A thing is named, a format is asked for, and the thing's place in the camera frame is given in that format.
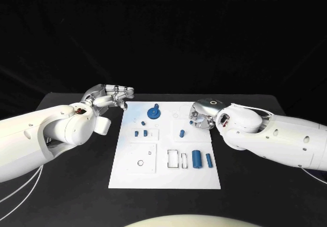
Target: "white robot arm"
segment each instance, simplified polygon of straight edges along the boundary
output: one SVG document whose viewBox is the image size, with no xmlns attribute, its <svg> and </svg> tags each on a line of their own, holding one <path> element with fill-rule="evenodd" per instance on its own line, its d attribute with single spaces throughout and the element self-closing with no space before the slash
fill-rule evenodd
<svg viewBox="0 0 327 227">
<path fill-rule="evenodd" d="M 92 132 L 105 135 L 111 121 L 101 117 L 108 107 L 127 110 L 124 98 L 134 89 L 98 84 L 79 103 L 61 105 L 0 121 L 0 182 L 4 182 L 53 160 L 82 145 Z"/>
<path fill-rule="evenodd" d="M 197 128 L 216 125 L 233 149 L 249 150 L 288 166 L 327 171 L 327 126 L 265 110 L 268 116 L 261 116 L 251 109 L 261 110 L 236 104 L 226 107 L 208 98 L 195 102 L 189 118 Z"/>
</svg>

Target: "white board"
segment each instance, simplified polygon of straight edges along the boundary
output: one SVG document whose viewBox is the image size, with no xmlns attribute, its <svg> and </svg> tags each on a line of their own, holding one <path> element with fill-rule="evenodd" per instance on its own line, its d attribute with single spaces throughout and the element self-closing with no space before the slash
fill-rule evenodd
<svg viewBox="0 0 327 227">
<path fill-rule="evenodd" d="M 159 104 L 161 116 L 153 120 L 147 110 Z M 115 149 L 110 188 L 148 189 L 221 189 L 209 130 L 189 124 L 193 102 L 127 102 L 120 138 Z M 167 167 L 167 151 L 177 150 L 179 168 Z M 193 168 L 192 151 L 202 152 L 202 168 Z M 182 153 L 187 156 L 187 168 L 182 168 Z M 213 168 L 208 167 L 210 154 Z"/>
</svg>

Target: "blue object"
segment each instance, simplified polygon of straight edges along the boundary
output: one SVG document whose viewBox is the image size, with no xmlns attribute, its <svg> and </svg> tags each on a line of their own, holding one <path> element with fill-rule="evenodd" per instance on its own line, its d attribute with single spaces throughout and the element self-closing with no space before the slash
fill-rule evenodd
<svg viewBox="0 0 327 227">
<path fill-rule="evenodd" d="M 212 168 L 213 167 L 213 163 L 212 163 L 210 154 L 206 154 L 206 160 L 208 160 L 208 166 L 209 166 L 209 168 Z"/>
<path fill-rule="evenodd" d="M 202 168 L 202 153 L 199 150 L 195 150 L 192 152 L 192 161 L 193 161 L 193 168 L 200 169 Z"/>
<path fill-rule="evenodd" d="M 179 134 L 179 136 L 180 136 L 180 138 L 183 138 L 185 137 L 185 130 L 180 130 L 180 134 Z"/>
<path fill-rule="evenodd" d="M 150 118 L 150 119 L 157 119 L 157 118 L 160 117 L 160 114 L 161 114 L 161 112 L 160 112 L 160 110 L 159 110 L 159 105 L 156 104 L 156 105 L 154 105 L 154 108 L 151 108 L 151 109 L 148 110 L 148 113 L 147 113 L 148 118 Z"/>
</svg>

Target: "table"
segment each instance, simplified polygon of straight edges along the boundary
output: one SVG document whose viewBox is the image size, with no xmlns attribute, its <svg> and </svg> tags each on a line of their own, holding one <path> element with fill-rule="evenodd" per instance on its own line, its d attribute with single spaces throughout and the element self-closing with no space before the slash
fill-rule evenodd
<svg viewBox="0 0 327 227">
<path fill-rule="evenodd" d="M 49 93 L 38 109 L 78 102 L 82 94 Z M 226 104 L 259 107 L 284 115 L 268 95 L 147 95 L 131 101 L 196 101 L 212 97 Z M 221 190 L 108 189 L 123 110 L 110 108 L 107 136 L 66 151 L 43 168 L 36 189 L 2 226 L 121 227 L 174 214 L 215 215 L 264 227 L 327 225 L 327 185 L 307 173 L 252 154 L 233 150 L 216 129 L 210 130 Z M 33 172 L 0 184 L 3 198 Z M 25 198 L 23 189 L 0 205 L 0 217 Z"/>
</svg>

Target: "cable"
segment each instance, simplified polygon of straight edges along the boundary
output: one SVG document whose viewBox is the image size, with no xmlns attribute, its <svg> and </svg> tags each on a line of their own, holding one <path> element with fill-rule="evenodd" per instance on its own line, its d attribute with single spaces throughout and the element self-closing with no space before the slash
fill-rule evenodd
<svg viewBox="0 0 327 227">
<path fill-rule="evenodd" d="M 42 169 L 43 169 L 43 165 L 40 166 L 40 171 L 39 171 L 39 177 L 40 177 L 40 174 L 42 174 Z M 30 195 L 30 193 L 32 193 L 32 191 L 33 191 L 33 189 L 35 189 L 35 187 L 36 187 L 36 184 L 38 184 L 38 182 L 39 182 L 39 177 L 38 177 L 38 179 L 36 179 L 36 183 L 35 183 L 35 186 L 33 186 L 33 188 L 30 189 L 30 192 L 29 192 L 29 194 L 26 195 L 26 198 L 23 199 L 23 201 L 20 202 L 20 204 L 13 208 L 13 210 L 0 218 L 0 221 L 16 211 L 16 209 L 19 208 L 19 206 L 22 205 L 22 203 L 26 201 L 26 199 L 29 198 L 29 195 Z"/>
<path fill-rule="evenodd" d="M 323 180 L 320 180 L 304 168 L 301 168 L 303 169 L 303 171 L 313 177 L 313 178 L 316 178 L 318 181 L 321 181 L 323 183 L 326 183 L 327 184 L 327 182 L 326 181 L 323 181 Z"/>
<path fill-rule="evenodd" d="M 238 107 L 248 108 L 248 109 L 261 110 L 261 111 L 267 112 L 270 115 L 274 115 L 268 110 L 264 110 L 264 109 L 259 109 L 259 108 L 255 108 L 255 107 L 249 107 L 249 106 L 244 106 L 244 105 L 239 105 L 239 104 L 235 104 L 235 103 L 232 103 L 232 105 L 238 106 Z"/>
<path fill-rule="evenodd" d="M 36 176 L 36 174 L 38 174 L 39 171 L 40 171 L 40 167 L 39 167 L 39 169 L 38 169 L 35 175 L 33 175 L 33 176 L 30 177 L 30 179 L 27 180 L 27 182 L 20 186 L 20 188 L 19 188 L 7 197 L 4 197 L 4 198 L 0 200 L 0 203 L 2 203 L 10 196 L 13 196 L 13 195 L 19 192 L 19 190 L 29 184 L 29 182 L 33 180 L 33 178 L 35 178 L 35 176 Z"/>
</svg>

